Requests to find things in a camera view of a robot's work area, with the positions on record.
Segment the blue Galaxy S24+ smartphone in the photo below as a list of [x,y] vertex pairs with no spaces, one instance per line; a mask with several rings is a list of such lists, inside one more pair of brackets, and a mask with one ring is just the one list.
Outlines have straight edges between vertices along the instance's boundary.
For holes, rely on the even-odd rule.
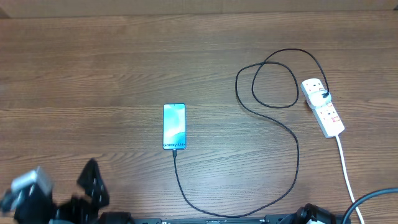
[[186,146],[186,106],[184,103],[165,104],[162,147],[164,150],[184,150]]

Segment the white power strip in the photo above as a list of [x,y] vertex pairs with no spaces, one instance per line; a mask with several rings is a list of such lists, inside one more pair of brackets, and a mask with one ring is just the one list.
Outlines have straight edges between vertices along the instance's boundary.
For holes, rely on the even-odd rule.
[[[313,91],[327,90],[317,78],[303,81],[301,89],[305,95],[305,99]],[[312,111],[326,138],[335,138],[345,130],[342,120],[332,102],[320,108],[312,109]]]

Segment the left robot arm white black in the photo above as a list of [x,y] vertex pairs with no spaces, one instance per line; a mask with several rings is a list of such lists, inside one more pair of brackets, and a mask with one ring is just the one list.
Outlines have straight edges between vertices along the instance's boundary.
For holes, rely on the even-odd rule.
[[134,223],[129,212],[99,214],[100,209],[109,205],[110,198],[95,159],[86,163],[76,182],[88,198],[72,196],[68,202],[57,205],[52,198],[53,183],[41,167],[14,179],[14,219],[18,223]]

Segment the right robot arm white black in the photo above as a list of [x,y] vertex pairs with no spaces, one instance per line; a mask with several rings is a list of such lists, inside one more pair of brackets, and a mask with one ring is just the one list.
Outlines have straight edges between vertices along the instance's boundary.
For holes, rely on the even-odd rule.
[[343,216],[335,215],[311,203],[279,220],[279,224],[342,224]]

